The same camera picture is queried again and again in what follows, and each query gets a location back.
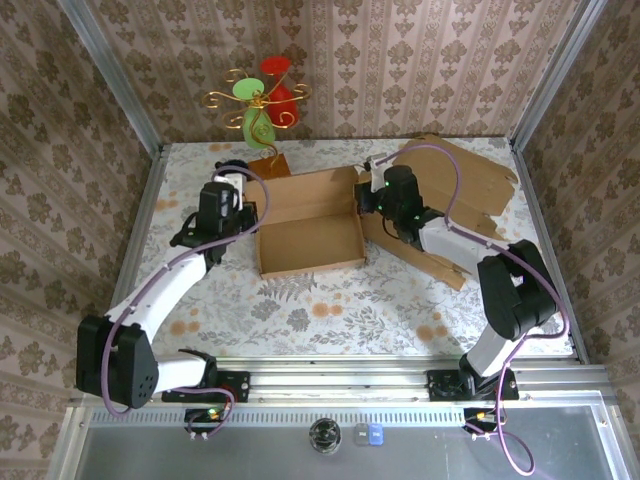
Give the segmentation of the red wine glass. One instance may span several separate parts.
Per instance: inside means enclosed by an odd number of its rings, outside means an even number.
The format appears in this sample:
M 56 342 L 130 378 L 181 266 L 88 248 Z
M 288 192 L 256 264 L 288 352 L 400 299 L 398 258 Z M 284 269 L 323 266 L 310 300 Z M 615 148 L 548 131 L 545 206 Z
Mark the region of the red wine glass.
M 284 84 L 290 67 L 291 61 L 284 56 L 267 57 L 260 64 L 261 72 L 274 81 L 267 94 L 266 110 L 271 123 L 278 129 L 292 128 L 299 120 L 297 100 Z

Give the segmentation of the green wine glass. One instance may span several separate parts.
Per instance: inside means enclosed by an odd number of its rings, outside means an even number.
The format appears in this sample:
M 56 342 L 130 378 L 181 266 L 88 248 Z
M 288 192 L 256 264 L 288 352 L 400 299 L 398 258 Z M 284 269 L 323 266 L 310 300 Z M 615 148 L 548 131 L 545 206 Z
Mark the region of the green wine glass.
M 244 78 L 234 84 L 232 93 L 247 105 L 242 120 L 242 132 L 247 145 L 259 150 L 272 148 L 275 129 L 265 110 L 267 100 L 264 83 L 257 78 Z

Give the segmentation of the black round lens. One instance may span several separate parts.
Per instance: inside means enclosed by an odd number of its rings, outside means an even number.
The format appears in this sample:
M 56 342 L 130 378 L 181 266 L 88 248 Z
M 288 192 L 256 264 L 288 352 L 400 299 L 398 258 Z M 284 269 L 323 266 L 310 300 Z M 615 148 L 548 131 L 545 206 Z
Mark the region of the black round lens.
M 309 429 L 309 441 L 316 452 L 332 455 L 338 451 L 342 442 L 341 428 L 333 419 L 320 418 Z

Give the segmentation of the floral table cover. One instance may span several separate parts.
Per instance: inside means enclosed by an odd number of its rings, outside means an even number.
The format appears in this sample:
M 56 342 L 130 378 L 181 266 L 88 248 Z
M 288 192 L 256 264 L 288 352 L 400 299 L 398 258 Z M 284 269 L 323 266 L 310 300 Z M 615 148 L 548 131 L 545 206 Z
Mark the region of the floral table cover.
M 291 172 L 348 166 L 369 155 L 388 155 L 404 139 L 282 141 Z M 135 286 L 161 262 L 169 241 L 197 209 L 198 194 L 215 163 L 250 161 L 244 143 L 175 143 L 164 154 L 164 173 L 147 228 Z M 506 240 L 539 246 L 521 183 L 500 216 Z M 233 243 L 220 266 L 192 287 L 162 324 L 156 355 L 193 348 L 217 357 L 392 355 L 459 358 L 486 325 L 479 285 L 460 291 L 367 242 L 366 263 L 262 280 L 255 237 Z

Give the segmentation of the aluminium frame post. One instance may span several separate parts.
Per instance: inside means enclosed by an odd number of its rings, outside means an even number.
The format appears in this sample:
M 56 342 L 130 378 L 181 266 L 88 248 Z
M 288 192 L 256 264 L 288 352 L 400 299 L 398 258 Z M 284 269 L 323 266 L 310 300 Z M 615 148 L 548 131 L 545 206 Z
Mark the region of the aluminium frame post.
M 607 2 L 608 0 L 579 1 L 563 37 L 511 136 L 510 143 L 515 152 L 522 152 L 530 141 Z
M 87 0 L 57 1 L 122 108 L 138 140 L 153 159 L 158 158 L 164 142 Z

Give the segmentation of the grey metal tray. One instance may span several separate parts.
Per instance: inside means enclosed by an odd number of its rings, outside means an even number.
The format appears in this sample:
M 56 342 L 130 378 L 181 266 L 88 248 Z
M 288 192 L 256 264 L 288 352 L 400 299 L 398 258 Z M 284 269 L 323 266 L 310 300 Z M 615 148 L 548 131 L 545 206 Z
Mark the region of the grey metal tray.
M 117 419 L 71 408 L 46 480 L 640 480 L 619 418 L 599 401 L 551 401 L 508 411 L 509 455 L 464 428 L 463 409 L 239 406 L 209 438 L 185 430 L 180 407 Z M 316 452 L 309 429 L 335 420 L 342 442 Z M 358 446 L 354 427 L 379 423 L 382 446 Z M 518 475 L 510 459 L 534 463 Z

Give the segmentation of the brown cardboard box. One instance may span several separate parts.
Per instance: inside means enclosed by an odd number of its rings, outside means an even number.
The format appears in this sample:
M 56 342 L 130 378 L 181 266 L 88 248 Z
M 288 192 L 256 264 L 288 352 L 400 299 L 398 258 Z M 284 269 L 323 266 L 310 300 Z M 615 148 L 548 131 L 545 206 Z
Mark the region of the brown cardboard box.
M 502 215 L 518 182 L 509 168 L 434 135 L 411 140 L 405 147 L 386 155 L 387 162 L 383 166 L 411 168 L 426 206 L 446 212 L 453 222 L 482 237 L 506 241 L 498 233 L 494 220 Z M 358 183 L 371 181 L 371 172 L 364 167 L 359 172 Z M 449 260 L 421 253 L 388 236 L 382 229 L 379 214 L 360 216 L 367 240 L 415 268 L 456 290 L 473 278 Z
M 356 169 L 346 166 L 247 184 L 246 199 L 266 216 L 255 237 L 262 278 L 364 264 L 357 181 Z

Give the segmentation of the small controller board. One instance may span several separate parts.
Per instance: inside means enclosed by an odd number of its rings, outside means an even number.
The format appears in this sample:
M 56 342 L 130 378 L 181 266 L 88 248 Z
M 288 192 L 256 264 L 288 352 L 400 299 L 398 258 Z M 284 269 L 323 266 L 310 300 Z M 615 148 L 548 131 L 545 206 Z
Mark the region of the small controller board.
M 504 410 L 500 413 L 495 408 L 464 408 L 463 428 L 469 433 L 485 434 L 497 431 L 497 426 L 504 426 L 507 415 Z
M 187 409 L 184 414 L 185 430 L 189 434 L 212 435 L 223 423 L 228 413 L 222 407 Z

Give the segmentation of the aluminium front rail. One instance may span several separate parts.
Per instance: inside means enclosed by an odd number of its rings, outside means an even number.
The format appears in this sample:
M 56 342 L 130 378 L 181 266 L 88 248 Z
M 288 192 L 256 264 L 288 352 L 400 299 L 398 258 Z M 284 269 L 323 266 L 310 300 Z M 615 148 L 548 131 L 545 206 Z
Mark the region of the aluminium front rail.
M 453 358 L 425 356 L 227 357 L 221 371 L 250 373 L 249 401 L 258 403 L 411 403 L 428 400 L 432 370 L 456 370 Z M 575 358 L 519 358 L 511 363 L 522 401 L 584 399 L 599 392 L 615 402 L 606 369 Z

